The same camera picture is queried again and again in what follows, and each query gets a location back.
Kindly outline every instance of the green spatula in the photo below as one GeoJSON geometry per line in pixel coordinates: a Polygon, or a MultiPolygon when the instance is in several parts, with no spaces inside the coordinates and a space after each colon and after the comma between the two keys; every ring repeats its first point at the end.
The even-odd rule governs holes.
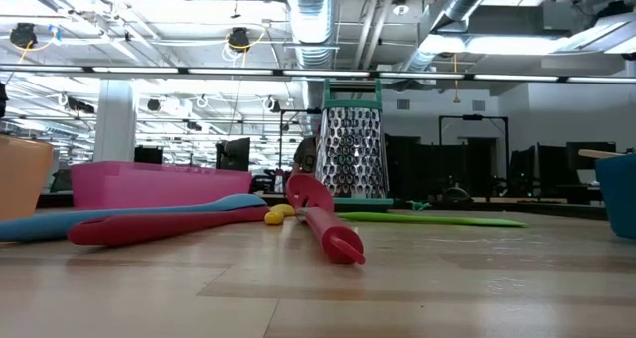
{"type": "Polygon", "coordinates": [[[516,227],[524,228],[528,224],[520,223],[506,219],[490,219],[490,218],[456,218],[456,217],[436,217],[424,215],[406,215],[391,213],[340,213],[339,217],[353,221],[364,222],[395,222],[395,223],[434,223],[434,224],[452,224],[452,225],[478,225],[478,226],[496,226],[496,227],[516,227]]]}

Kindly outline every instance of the teal container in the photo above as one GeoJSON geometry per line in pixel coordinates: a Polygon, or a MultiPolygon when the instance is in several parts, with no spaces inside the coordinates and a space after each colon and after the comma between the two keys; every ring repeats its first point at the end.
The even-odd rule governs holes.
{"type": "Polygon", "coordinates": [[[636,155],[597,160],[596,179],[612,231],[619,237],[636,239],[636,155]]]}

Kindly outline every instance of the orange container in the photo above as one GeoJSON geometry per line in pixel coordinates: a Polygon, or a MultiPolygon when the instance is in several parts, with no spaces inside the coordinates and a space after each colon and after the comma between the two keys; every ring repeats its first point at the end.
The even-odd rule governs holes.
{"type": "Polygon", "coordinates": [[[52,145],[0,135],[0,220],[33,215],[52,161],[52,145]]]}

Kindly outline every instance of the black frame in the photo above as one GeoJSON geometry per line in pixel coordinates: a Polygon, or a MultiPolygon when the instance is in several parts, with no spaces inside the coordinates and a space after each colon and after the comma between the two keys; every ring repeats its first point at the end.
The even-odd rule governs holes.
{"type": "Polygon", "coordinates": [[[489,116],[489,115],[440,115],[439,116],[439,145],[444,145],[444,133],[442,130],[444,119],[462,119],[465,121],[482,121],[484,119],[499,119],[504,122],[504,136],[506,146],[506,183],[508,183],[508,177],[510,176],[510,138],[508,133],[508,117],[507,116],[489,116]]]}

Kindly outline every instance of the desk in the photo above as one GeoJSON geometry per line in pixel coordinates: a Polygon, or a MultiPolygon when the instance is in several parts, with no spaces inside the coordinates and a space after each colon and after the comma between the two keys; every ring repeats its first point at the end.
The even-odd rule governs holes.
{"type": "Polygon", "coordinates": [[[558,185],[558,190],[567,197],[569,204],[589,205],[591,201],[602,202],[603,193],[598,186],[586,184],[578,185],[558,185]]]}

